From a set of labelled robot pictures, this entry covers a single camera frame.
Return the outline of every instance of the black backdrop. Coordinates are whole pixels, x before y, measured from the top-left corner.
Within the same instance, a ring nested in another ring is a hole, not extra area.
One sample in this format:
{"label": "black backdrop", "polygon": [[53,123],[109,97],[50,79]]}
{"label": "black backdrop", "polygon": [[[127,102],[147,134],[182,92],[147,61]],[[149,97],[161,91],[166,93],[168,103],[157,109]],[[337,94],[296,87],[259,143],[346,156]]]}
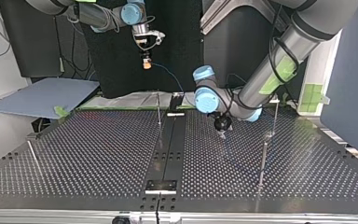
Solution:
{"label": "black backdrop", "polygon": [[[110,8],[123,6],[126,2],[98,0],[98,4]],[[203,36],[200,33],[202,10],[206,11],[212,2],[213,0],[146,0],[148,15],[156,16],[152,28],[167,35],[162,45],[153,49],[152,58],[155,63],[172,70],[185,91],[195,90],[192,73],[203,64],[213,66],[220,87],[224,87],[229,73],[248,80],[268,53],[271,24],[251,7],[235,9],[208,35]],[[0,7],[22,76],[40,77],[41,69],[44,77],[89,78],[93,74],[92,66],[88,71],[77,71],[80,75],[74,76],[68,63],[63,64],[65,72],[60,74],[57,53],[59,47],[57,36],[54,35],[53,17],[30,7],[25,0],[0,0]],[[26,17],[18,16],[21,14],[26,14]],[[174,79],[163,69],[153,67],[145,71],[142,68],[130,27],[121,28],[119,34],[114,31],[95,34],[88,25],[83,24],[83,36],[74,32],[72,24],[65,17],[58,17],[57,22],[62,55],[71,59],[74,49],[74,61],[78,67],[85,68],[89,63],[89,50],[90,62],[94,62],[96,72],[91,80],[100,81],[105,97],[114,98],[134,91],[179,91]],[[47,35],[40,32],[42,27],[46,28],[44,31],[48,31]],[[297,76],[288,84],[295,98],[301,90],[305,67],[306,64],[303,63]],[[230,84],[236,87],[243,83],[232,78]]]}
{"label": "black backdrop", "polygon": [[[119,7],[125,0],[99,0],[104,7]],[[193,91],[193,71],[203,64],[200,18],[201,0],[146,0],[146,11],[156,20],[151,28],[166,35],[160,46],[152,50],[154,63],[167,66],[175,73],[185,91]],[[109,31],[95,34],[82,26],[89,45],[94,68],[101,83],[103,95],[114,98],[134,91],[179,91],[175,80],[163,69],[154,66],[145,71],[139,50],[131,37],[131,28],[120,33]]]}

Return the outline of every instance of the metal frame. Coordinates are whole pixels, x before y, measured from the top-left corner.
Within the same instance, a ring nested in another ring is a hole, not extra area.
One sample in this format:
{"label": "metal frame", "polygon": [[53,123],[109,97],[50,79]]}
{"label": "metal frame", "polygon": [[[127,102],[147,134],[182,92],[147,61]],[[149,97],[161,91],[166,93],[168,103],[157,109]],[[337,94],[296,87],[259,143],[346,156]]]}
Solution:
{"label": "metal frame", "polygon": [[[98,223],[110,224],[114,217],[128,217],[131,223],[156,223],[156,214],[104,211],[0,210],[0,223]],[[358,216],[332,214],[211,214],[159,213],[160,223],[358,223]]]}
{"label": "metal frame", "polygon": [[[209,34],[220,21],[237,7],[253,7],[269,22],[273,22],[275,9],[267,0],[215,0],[200,21],[202,33],[204,35]],[[283,12],[277,20],[277,29],[283,32],[286,30],[289,21],[289,17]]]}
{"label": "metal frame", "polygon": [[[44,198],[39,201],[42,204],[35,207],[32,207],[32,205],[38,203],[37,198],[24,199],[23,203],[14,204],[11,200],[12,196],[6,196],[0,197],[0,223],[111,223],[112,219],[117,216],[129,217],[132,223],[156,223],[156,213],[159,215],[160,223],[358,223],[358,216],[345,215],[345,213],[350,213],[349,211],[351,211],[348,206],[356,206],[356,203],[346,203],[347,206],[343,206],[343,215],[323,214],[326,211],[324,210],[325,207],[340,207],[340,202],[331,201],[323,202],[321,207],[321,202],[294,201],[290,199],[193,200],[190,206],[189,200],[180,196],[180,181],[185,156],[186,120],[188,116],[188,110],[185,110],[185,115],[182,117],[169,118],[164,116],[164,129],[159,138],[161,141],[156,143],[153,152],[154,154],[158,153],[158,155],[156,159],[150,162],[145,177],[145,183],[150,179],[177,180],[179,189],[175,195],[143,194],[139,200],[129,200],[127,202],[124,202],[125,200],[99,202],[92,199],[66,198],[66,200],[55,200]],[[55,123],[45,130],[44,134],[51,132],[58,125],[59,122]],[[322,137],[325,144],[331,145],[337,150],[342,150],[342,155],[346,156],[347,152],[344,149],[339,149],[337,143],[322,131],[318,130],[317,134]],[[22,145],[13,150],[13,153],[27,148],[26,144]],[[7,162],[9,160],[0,160],[0,166]],[[358,170],[358,160],[349,162]],[[305,204],[311,212],[318,214],[301,213],[303,211],[296,209],[296,206],[300,204]],[[238,208],[238,213],[232,213],[235,210],[232,209],[233,207]],[[282,214],[281,211],[291,211],[292,214]]]}

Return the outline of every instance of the thin metal pole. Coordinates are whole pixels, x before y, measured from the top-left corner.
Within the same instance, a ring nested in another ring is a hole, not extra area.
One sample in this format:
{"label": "thin metal pole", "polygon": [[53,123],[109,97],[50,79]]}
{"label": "thin metal pole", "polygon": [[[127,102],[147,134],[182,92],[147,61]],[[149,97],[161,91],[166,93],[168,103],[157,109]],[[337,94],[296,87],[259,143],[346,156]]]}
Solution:
{"label": "thin metal pole", "polygon": [[158,124],[161,125],[161,114],[160,114],[160,110],[159,110],[159,93],[157,92],[157,111],[158,111]]}
{"label": "thin metal pole", "polygon": [[267,159],[267,148],[269,147],[269,143],[267,140],[264,142],[263,146],[263,156],[261,158],[261,170],[260,170],[260,179],[258,181],[258,188],[263,188],[263,179],[264,179],[264,169],[266,168],[266,159]]}
{"label": "thin metal pole", "polygon": [[276,107],[275,107],[274,126],[272,128],[272,136],[275,135],[275,127],[276,127],[277,118],[278,118],[278,109],[279,109],[279,101],[277,102]]}

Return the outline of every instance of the black cable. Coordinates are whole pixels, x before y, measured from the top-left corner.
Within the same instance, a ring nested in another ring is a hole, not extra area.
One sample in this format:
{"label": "black cable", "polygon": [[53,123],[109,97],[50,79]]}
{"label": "black cable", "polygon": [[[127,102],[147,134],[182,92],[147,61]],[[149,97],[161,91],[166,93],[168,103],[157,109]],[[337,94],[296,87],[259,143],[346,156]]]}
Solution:
{"label": "black cable", "polygon": [[275,41],[277,43],[277,45],[280,46],[284,50],[284,52],[291,58],[291,60],[295,63],[296,68],[295,68],[293,74],[296,75],[298,68],[299,68],[299,61],[298,61],[296,55],[284,44],[283,41],[280,40],[279,37],[274,37],[276,23],[278,21],[279,15],[281,14],[281,11],[282,11],[282,5],[279,6],[279,9],[275,13],[274,20],[272,23],[272,29],[271,29],[271,33],[270,33],[270,37],[269,37],[268,60],[269,60],[269,63],[271,65],[271,68],[272,68],[272,71],[273,71],[275,77],[283,84],[287,94],[290,96],[290,98],[292,98],[293,103],[298,108],[298,104],[295,102],[295,99],[293,98],[292,93],[287,88],[286,84],[288,82],[283,80],[283,78],[279,75],[279,72],[276,69],[275,57],[272,56],[273,42]]}
{"label": "black cable", "polygon": [[202,87],[203,88],[208,88],[209,90],[213,91],[220,98],[220,100],[223,102],[223,104],[225,105],[225,108],[228,109],[228,105],[226,104],[226,101],[223,100],[224,98],[219,94],[219,92],[217,92],[216,90],[212,89],[210,86],[205,86],[205,85],[197,86],[196,91],[197,91],[197,89],[202,88]]}

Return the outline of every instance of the table surface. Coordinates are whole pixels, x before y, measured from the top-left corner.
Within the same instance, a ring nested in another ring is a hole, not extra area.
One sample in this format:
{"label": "table surface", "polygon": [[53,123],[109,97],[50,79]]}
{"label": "table surface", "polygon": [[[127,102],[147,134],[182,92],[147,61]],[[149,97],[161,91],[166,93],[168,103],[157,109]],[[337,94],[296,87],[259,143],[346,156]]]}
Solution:
{"label": "table surface", "polygon": [[[291,110],[271,131],[233,120],[220,138],[195,110],[78,111],[0,160],[0,209],[188,213],[358,214],[358,160]],[[177,181],[176,194],[145,194],[149,180]]]}

